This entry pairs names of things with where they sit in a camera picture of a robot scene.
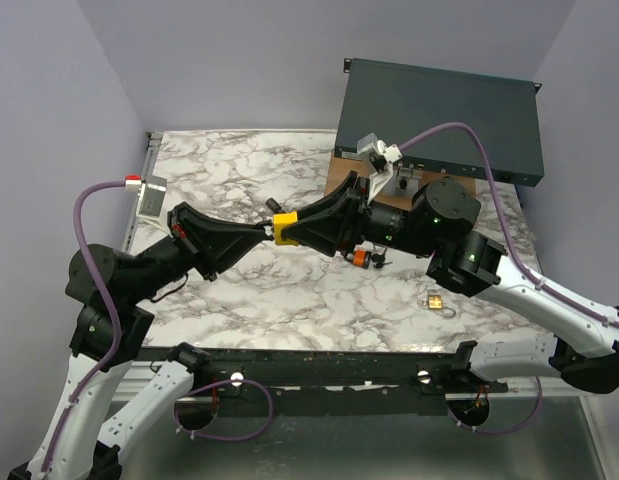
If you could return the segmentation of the yellow padlock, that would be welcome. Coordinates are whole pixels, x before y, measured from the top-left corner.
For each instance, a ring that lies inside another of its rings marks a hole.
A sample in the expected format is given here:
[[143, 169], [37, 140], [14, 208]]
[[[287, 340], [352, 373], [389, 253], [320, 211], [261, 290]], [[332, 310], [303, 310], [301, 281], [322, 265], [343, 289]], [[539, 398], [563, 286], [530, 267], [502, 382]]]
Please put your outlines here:
[[296, 212], [275, 213], [264, 223], [265, 242], [273, 242], [277, 246], [298, 246], [299, 242], [289, 236], [286, 232], [288, 227], [293, 226], [298, 221]]

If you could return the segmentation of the orange padlock black keys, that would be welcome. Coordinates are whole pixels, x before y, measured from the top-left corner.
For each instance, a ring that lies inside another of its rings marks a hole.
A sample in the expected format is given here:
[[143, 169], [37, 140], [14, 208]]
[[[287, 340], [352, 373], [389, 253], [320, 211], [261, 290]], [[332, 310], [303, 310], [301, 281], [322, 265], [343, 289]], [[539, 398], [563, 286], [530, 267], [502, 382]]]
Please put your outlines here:
[[381, 270], [386, 265], [390, 264], [390, 261], [386, 259], [386, 255], [387, 255], [387, 250], [384, 250], [382, 252], [374, 252], [371, 255], [371, 264], [373, 265], [374, 269]]

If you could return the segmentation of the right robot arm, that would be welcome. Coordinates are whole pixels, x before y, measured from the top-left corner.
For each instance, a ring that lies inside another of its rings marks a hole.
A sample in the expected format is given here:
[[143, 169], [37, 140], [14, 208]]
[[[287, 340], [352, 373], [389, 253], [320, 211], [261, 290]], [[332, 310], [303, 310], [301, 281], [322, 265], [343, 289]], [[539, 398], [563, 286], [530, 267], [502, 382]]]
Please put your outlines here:
[[273, 217], [279, 245], [299, 244], [354, 259], [368, 241], [430, 263], [427, 276], [456, 294], [505, 307], [548, 330], [534, 340], [465, 342], [449, 379], [469, 392], [507, 377], [560, 378], [579, 390], [619, 387], [619, 306], [590, 301], [540, 276], [475, 230], [481, 204], [450, 177], [432, 181], [403, 210], [373, 200], [370, 182], [350, 173], [333, 192], [297, 212]]

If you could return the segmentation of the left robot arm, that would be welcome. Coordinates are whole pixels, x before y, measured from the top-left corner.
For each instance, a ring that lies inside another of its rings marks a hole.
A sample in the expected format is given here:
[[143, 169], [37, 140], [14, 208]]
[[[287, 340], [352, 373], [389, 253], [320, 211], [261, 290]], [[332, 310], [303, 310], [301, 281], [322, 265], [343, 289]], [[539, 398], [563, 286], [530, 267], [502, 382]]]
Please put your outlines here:
[[87, 244], [74, 209], [79, 250], [67, 296], [81, 303], [65, 385], [44, 440], [12, 479], [117, 479], [140, 437], [177, 399], [203, 393], [215, 376], [206, 352], [182, 343], [121, 410], [113, 396], [137, 359], [154, 316], [140, 307], [192, 270], [213, 280], [262, 241], [266, 223], [240, 224], [182, 203], [167, 215], [167, 235], [137, 255]]

